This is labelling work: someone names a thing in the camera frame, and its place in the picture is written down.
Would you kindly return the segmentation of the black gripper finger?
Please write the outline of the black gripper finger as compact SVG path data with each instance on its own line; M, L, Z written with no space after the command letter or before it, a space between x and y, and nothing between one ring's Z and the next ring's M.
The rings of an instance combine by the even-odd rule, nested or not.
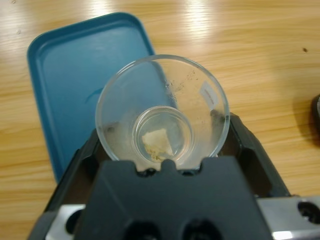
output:
M110 158L96 130L73 155L43 213L34 224L31 240L72 240L102 161Z
M257 137L238 115L230 114L227 138L220 156L233 156L252 192L258 198L289 197L291 194Z

